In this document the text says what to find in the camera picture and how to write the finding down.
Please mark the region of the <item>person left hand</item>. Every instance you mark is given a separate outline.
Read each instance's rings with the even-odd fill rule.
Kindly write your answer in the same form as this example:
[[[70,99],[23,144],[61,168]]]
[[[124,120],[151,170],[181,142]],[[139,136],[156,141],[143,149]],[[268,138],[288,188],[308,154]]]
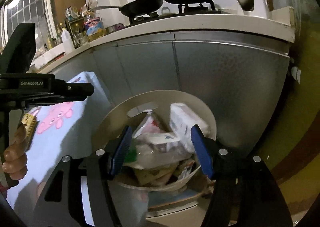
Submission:
[[[2,169],[12,180],[21,180],[27,174],[26,149],[26,129],[21,123],[3,154],[5,162]]]

